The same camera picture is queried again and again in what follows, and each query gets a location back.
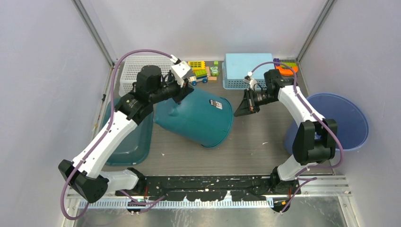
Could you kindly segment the orange purple toy blocks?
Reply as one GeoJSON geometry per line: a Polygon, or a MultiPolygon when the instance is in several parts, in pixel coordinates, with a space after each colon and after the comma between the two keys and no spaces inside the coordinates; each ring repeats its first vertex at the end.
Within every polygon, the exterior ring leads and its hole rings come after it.
{"type": "Polygon", "coordinates": [[[295,60],[280,60],[279,58],[273,59],[275,69],[277,69],[282,76],[291,77],[293,76],[293,72],[298,73],[298,65],[295,60]]]}

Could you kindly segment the teal transparent plastic tub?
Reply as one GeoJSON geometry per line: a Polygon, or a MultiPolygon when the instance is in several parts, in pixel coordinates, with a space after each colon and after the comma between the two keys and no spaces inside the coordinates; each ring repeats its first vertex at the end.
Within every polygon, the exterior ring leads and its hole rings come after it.
{"type": "Polygon", "coordinates": [[[110,155],[106,164],[109,166],[130,166],[143,162],[150,151],[153,130],[153,113],[127,135],[110,155]]]}

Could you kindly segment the light blue perforated basket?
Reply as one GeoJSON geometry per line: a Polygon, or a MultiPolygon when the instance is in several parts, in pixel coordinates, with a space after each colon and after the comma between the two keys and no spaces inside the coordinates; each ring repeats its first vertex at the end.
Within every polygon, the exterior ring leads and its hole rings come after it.
{"type": "Polygon", "coordinates": [[[256,66],[261,63],[273,61],[270,53],[227,53],[222,63],[223,88],[227,90],[243,90],[249,87],[244,82],[248,75],[256,66]]]}

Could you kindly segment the white perforated plastic basket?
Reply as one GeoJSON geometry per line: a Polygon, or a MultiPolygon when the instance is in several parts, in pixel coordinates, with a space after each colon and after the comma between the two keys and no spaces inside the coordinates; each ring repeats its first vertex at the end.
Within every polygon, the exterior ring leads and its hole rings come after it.
{"type": "Polygon", "coordinates": [[[127,57],[119,80],[119,96],[122,97],[133,89],[132,84],[137,81],[137,74],[146,65],[158,66],[162,75],[165,75],[171,69],[173,62],[165,56],[133,55],[127,57]]]}

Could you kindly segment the teal round bucket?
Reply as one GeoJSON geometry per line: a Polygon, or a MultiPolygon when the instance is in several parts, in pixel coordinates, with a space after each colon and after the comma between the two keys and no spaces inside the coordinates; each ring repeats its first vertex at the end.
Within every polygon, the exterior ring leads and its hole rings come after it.
{"type": "Polygon", "coordinates": [[[224,97],[195,87],[177,104],[173,99],[158,103],[154,123],[206,148],[227,139],[234,122],[234,110],[224,97]]]}

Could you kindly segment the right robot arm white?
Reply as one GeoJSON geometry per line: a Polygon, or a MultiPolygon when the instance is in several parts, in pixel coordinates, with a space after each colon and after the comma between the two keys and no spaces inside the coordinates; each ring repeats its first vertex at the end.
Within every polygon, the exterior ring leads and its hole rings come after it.
{"type": "Polygon", "coordinates": [[[250,71],[244,78],[249,85],[243,99],[234,112],[235,117],[255,114],[260,106],[281,102],[290,112],[298,129],[292,144],[292,155],[275,167],[268,179],[269,191],[284,194],[297,184],[297,177],[308,167],[334,158],[338,125],[316,112],[302,94],[294,78],[284,78],[278,70],[264,73],[266,87],[259,85],[250,71]]]}

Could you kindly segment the green monster toy block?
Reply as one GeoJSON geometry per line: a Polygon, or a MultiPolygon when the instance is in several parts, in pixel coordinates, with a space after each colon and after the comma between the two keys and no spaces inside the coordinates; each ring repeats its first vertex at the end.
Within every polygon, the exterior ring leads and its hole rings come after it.
{"type": "Polygon", "coordinates": [[[213,64],[209,67],[211,76],[217,77],[219,75],[219,62],[213,61],[213,64]]]}

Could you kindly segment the white toy car blue wheels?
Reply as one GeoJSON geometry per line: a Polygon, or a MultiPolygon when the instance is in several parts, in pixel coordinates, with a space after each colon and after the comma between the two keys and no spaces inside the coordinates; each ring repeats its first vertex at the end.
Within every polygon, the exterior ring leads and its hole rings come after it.
{"type": "Polygon", "coordinates": [[[208,77],[209,76],[206,69],[198,70],[190,76],[189,81],[193,86],[195,86],[198,83],[207,83],[208,77]]]}

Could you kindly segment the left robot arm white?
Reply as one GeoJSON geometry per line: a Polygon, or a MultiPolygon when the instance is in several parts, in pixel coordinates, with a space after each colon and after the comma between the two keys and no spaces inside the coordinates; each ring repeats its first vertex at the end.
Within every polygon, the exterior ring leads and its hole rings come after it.
{"type": "Polygon", "coordinates": [[[103,166],[120,143],[153,113],[153,105],[168,99],[180,103],[194,89],[189,83],[192,68],[185,62],[172,65],[167,76],[155,65],[142,67],[133,89],[120,98],[107,124],[72,161],[63,160],[58,168],[68,186],[88,203],[106,193],[128,190],[139,196],[145,190],[141,175],[133,168],[104,172],[103,166]]]}

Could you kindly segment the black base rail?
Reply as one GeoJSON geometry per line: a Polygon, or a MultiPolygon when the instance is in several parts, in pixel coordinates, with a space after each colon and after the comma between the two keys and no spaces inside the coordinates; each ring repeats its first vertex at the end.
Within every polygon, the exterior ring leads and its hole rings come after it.
{"type": "Polygon", "coordinates": [[[299,185],[262,175],[145,176],[126,192],[148,199],[164,196],[166,201],[222,201],[227,196],[232,201],[262,201],[268,195],[289,198],[299,185]]]}

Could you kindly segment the blue round bucket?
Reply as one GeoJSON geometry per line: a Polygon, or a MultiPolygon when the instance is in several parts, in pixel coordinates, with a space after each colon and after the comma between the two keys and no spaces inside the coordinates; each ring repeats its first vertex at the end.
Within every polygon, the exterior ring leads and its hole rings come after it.
{"type": "Polygon", "coordinates": [[[324,117],[336,121],[337,137],[345,152],[360,150],[366,144],[368,120],[353,102],[334,93],[317,93],[307,100],[324,117]]]}

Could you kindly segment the yellow toy block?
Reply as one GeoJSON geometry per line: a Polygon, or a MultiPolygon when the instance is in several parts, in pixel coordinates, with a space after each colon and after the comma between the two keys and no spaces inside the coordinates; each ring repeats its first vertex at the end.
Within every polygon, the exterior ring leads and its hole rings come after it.
{"type": "Polygon", "coordinates": [[[188,64],[193,71],[204,70],[206,67],[205,61],[189,61],[188,64]]]}

